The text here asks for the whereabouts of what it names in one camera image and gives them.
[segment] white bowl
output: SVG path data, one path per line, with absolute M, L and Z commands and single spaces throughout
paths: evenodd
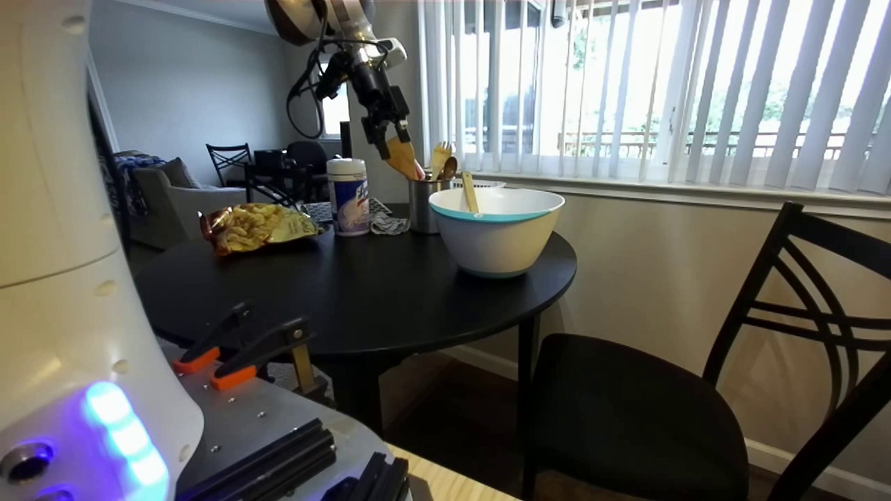
M 527 273 L 546 247 L 566 197 L 543 190 L 477 190 L 472 215 L 462 190 L 429 197 L 454 261 L 475 276 L 509 278 Z

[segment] round black table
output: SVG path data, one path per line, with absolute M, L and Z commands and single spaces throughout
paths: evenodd
M 331 232 L 218 258 L 209 241 L 172 247 L 138 273 L 138 289 L 159 337 L 192 344 L 235 304 L 250 318 L 248 344 L 284 321 L 309 324 L 309 354 L 331 378 L 337 406 L 380 425 L 376 375 L 398 360 L 462 344 L 518 326 L 521 403 L 532 372 L 537 315 L 576 276 L 576 254 L 553 234 L 536 266 L 518 278 L 477 278 L 458 269 L 440 236 L 335 236 Z

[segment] curtain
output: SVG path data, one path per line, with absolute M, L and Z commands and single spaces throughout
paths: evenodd
M 889 196 L 889 0 L 423 0 L 429 141 L 527 177 Z

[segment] white robot body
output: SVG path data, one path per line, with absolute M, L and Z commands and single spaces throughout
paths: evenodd
M 89 0 L 5 0 L 0 10 L 0 499 L 47 488 L 128 499 L 110 485 L 115 468 L 101 468 L 113 464 L 103 425 L 85 415 L 97 382 L 128 399 L 172 499 L 204 415 L 146 321 L 103 190 L 86 119 Z M 46 446 L 33 479 L 10 479 Z

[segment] ceiling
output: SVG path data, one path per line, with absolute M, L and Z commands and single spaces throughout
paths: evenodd
M 196 16 L 260 33 L 277 33 L 266 0 L 121 0 L 140 9 Z

